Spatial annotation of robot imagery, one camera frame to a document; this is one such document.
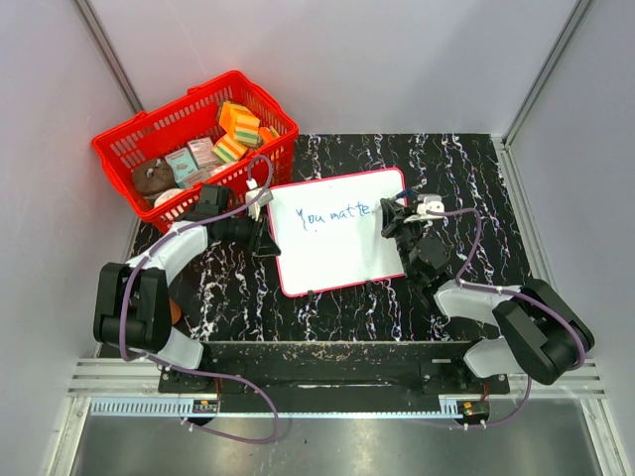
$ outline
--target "yellow sponge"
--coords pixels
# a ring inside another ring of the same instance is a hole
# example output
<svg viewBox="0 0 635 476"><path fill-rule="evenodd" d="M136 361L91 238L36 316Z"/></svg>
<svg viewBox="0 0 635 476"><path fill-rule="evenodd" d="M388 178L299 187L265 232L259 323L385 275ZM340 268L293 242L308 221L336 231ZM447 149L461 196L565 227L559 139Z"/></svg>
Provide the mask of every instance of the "yellow sponge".
<svg viewBox="0 0 635 476"><path fill-rule="evenodd" d="M231 137L236 141L242 142L249 147L258 147L260 145L260 136L258 128L260 127L260 119L251 113L236 111L231 116L231 125L229 126Z"/></svg>
<svg viewBox="0 0 635 476"><path fill-rule="evenodd" d="M247 152L247 146L234 141L229 134L222 136L212 149L214 154L225 163L237 162Z"/></svg>

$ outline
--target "red basket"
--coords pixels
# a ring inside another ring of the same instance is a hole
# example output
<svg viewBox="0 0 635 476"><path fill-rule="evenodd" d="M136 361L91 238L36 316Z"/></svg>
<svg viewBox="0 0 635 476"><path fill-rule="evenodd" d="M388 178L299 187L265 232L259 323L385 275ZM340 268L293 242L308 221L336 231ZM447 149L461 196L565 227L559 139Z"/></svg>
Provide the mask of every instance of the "red basket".
<svg viewBox="0 0 635 476"><path fill-rule="evenodd" d="M219 105L225 100L244 104L258 116L263 126L273 126L280 137L257 152L249 153L207 183L231 187L238 201L244 202L247 164L256 154L271 159L274 166L272 184L291 181L298 125L263 88L249 81L240 71L230 71L192 87L184 97L153 112L140 112L92 140L92 147L101 158L101 166L113 186L128 199L143 221L153 223L163 233L198 200L202 183L153 208L135 189L132 171L147 161L185 147L192 139L208 136L217 141L224 131L216 122L216 115ZM252 170L252 176L262 184L267 177L267 165L258 163Z"/></svg>

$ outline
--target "gray wall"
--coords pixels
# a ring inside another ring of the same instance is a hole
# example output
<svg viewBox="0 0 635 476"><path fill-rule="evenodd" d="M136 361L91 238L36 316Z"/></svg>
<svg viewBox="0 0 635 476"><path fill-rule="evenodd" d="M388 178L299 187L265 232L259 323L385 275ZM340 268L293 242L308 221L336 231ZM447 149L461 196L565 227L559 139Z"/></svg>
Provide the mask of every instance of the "gray wall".
<svg viewBox="0 0 635 476"><path fill-rule="evenodd" d="M596 2L512 149L633 460L635 3Z"/></svg>
<svg viewBox="0 0 635 476"><path fill-rule="evenodd" d="M509 127L575 0L92 0L147 109L241 69L304 133Z"/></svg>
<svg viewBox="0 0 635 476"><path fill-rule="evenodd" d="M131 229L90 149L130 110L68 0L2 2L0 58L0 473L31 476Z"/></svg>

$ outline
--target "table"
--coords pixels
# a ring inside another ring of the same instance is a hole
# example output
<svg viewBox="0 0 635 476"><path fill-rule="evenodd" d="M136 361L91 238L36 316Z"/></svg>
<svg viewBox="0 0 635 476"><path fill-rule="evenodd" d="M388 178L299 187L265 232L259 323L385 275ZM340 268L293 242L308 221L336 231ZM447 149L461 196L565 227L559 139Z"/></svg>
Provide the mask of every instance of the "table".
<svg viewBox="0 0 635 476"><path fill-rule="evenodd" d="M400 168L406 185L438 193L445 209L475 206L483 239L467 279L510 285L530 276L529 264L494 147L488 135L303 135L296 144L293 181L322 179L386 167ZM439 220L456 272L474 238L472 216ZM142 224L133 254L160 234ZM179 324L203 341L471 340L491 335L472 321L430 315L404 278L306 297L280 289L274 258L254 259L242 246L216 244L194 259L171 286L187 317Z"/></svg>

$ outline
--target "small box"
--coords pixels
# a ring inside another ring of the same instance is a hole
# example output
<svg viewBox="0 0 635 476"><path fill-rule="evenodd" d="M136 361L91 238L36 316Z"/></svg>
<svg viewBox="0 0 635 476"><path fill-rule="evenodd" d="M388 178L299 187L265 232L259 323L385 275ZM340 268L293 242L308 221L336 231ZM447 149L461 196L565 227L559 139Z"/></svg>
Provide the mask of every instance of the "small box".
<svg viewBox="0 0 635 476"><path fill-rule="evenodd" d="M222 136L214 146L214 154L225 163L239 161L247 152L247 146L234 141L229 134Z"/></svg>
<svg viewBox="0 0 635 476"><path fill-rule="evenodd" d="M181 188L185 188L183 179L198 170L194 157L191 156L190 149L188 148L178 149L171 154L167 154L166 162L172 168L172 172L175 174L175 181Z"/></svg>
<svg viewBox="0 0 635 476"><path fill-rule="evenodd" d="M213 154L214 145L208 137L189 141L188 147L199 169L209 170L222 164L218 157Z"/></svg>
<svg viewBox="0 0 635 476"><path fill-rule="evenodd" d="M184 188L192 188L197 183L201 183L202 181L206 181L209 179L211 175L206 169L199 169L196 172L192 172L187 177L183 179Z"/></svg>

